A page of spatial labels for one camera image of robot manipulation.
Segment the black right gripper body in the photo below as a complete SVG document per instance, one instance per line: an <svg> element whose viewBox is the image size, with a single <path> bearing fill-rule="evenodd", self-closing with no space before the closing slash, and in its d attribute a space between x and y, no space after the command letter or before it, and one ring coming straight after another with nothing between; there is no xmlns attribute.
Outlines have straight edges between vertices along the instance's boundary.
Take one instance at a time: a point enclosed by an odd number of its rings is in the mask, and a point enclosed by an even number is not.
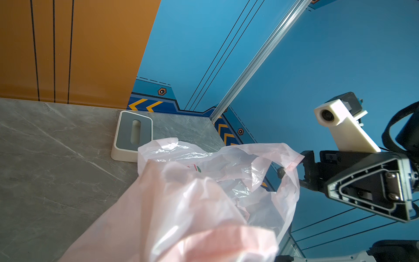
<svg viewBox="0 0 419 262"><path fill-rule="evenodd" d="M398 222L419 218L413 194L419 190L419 165L395 152L303 151L300 186L331 200Z"/></svg>

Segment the pink plastic bag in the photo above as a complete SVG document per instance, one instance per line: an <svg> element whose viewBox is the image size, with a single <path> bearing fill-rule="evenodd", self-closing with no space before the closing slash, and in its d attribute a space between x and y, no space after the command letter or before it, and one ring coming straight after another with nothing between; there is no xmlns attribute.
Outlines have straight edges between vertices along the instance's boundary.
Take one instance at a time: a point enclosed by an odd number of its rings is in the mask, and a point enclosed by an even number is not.
<svg viewBox="0 0 419 262"><path fill-rule="evenodd" d="M272 262L300 197L287 144L208 153L177 138L138 148L138 178L64 262Z"/></svg>

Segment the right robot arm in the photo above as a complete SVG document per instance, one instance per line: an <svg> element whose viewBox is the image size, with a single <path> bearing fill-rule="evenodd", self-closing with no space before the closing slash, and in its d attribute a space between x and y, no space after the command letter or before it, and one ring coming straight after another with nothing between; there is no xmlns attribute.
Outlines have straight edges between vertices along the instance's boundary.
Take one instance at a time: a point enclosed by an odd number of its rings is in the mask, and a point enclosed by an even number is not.
<svg viewBox="0 0 419 262"><path fill-rule="evenodd" d="M279 262L416 262L419 259L419 105L397 112L380 153L305 152L301 186L360 209L321 220L317 233L285 243Z"/></svg>

